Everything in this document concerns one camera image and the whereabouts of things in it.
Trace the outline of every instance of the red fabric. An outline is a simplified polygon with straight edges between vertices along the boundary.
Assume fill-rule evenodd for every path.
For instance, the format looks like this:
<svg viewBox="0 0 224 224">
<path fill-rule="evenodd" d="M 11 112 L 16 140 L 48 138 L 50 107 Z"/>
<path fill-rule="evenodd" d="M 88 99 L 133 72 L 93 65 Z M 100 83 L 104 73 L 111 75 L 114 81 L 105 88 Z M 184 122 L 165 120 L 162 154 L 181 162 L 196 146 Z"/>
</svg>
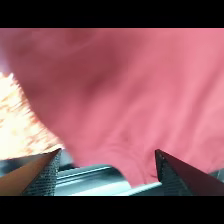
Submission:
<svg viewBox="0 0 224 224">
<path fill-rule="evenodd" d="M 224 29 L 1 29 L 3 67 L 79 166 L 156 181 L 154 150 L 224 166 Z"/>
</svg>

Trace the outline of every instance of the red shirt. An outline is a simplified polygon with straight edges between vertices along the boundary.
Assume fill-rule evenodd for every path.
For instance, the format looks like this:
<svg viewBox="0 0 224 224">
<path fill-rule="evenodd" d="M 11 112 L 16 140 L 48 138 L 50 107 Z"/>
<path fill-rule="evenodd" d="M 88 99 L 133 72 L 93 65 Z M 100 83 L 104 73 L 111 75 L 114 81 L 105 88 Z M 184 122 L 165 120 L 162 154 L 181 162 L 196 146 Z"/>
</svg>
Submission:
<svg viewBox="0 0 224 224">
<path fill-rule="evenodd" d="M 76 165 L 156 181 L 161 149 L 224 167 L 224 29 L 1 29 L 10 68 Z"/>
</svg>

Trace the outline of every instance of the red cloth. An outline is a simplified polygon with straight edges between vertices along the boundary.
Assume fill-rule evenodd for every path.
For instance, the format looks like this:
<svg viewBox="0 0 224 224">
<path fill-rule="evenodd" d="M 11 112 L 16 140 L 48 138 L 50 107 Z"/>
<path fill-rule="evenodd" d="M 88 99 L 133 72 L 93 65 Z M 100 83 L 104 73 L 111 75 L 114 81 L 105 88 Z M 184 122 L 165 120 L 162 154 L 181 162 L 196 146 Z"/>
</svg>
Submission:
<svg viewBox="0 0 224 224">
<path fill-rule="evenodd" d="M 154 150 L 224 166 L 224 29 L 1 29 L 1 57 L 79 166 L 156 181 Z"/>
</svg>

